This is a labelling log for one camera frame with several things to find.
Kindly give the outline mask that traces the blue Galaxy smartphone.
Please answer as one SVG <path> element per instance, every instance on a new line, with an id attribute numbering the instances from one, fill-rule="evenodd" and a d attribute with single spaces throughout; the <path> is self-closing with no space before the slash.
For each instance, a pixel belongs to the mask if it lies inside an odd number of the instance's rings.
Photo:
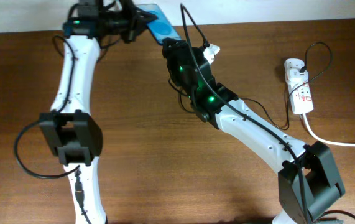
<path id="1" fill-rule="evenodd" d="M 163 45 L 166 38 L 182 39 L 157 4 L 140 4 L 137 7 L 157 16 L 157 19 L 148 23 L 147 27 L 159 45 Z"/>

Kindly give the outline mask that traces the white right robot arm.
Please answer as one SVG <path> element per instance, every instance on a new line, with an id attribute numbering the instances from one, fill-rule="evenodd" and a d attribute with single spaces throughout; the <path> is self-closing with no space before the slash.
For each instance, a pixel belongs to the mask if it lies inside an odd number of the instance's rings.
<path id="1" fill-rule="evenodd" d="M 205 48 L 166 38 L 162 55 L 173 83 L 191 100 L 202 122 L 230 134 L 255 152 L 278 177 L 282 211 L 274 223 L 316 223 L 345 193 L 330 148 L 286 135 L 216 82 Z"/>

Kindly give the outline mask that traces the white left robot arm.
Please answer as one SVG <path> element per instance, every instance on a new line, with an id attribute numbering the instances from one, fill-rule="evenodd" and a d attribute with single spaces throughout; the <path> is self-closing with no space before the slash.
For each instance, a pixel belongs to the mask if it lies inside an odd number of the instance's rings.
<path id="1" fill-rule="evenodd" d="M 40 115 L 40 128 L 70 182 L 76 223 L 107 223 L 101 203 L 98 162 L 103 134 L 91 117 L 91 86 L 95 66 L 104 48 L 101 41 L 118 35 L 135 41 L 157 19 L 132 1 L 79 1 L 63 23 L 63 69 L 50 112 Z"/>

